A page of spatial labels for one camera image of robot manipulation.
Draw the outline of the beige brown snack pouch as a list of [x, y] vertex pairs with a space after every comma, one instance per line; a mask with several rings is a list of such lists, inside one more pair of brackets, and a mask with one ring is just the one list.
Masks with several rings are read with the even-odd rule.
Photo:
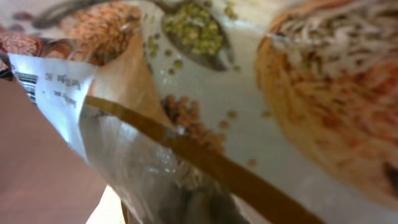
[[136, 222], [397, 222], [396, 0], [1, 0], [1, 57]]

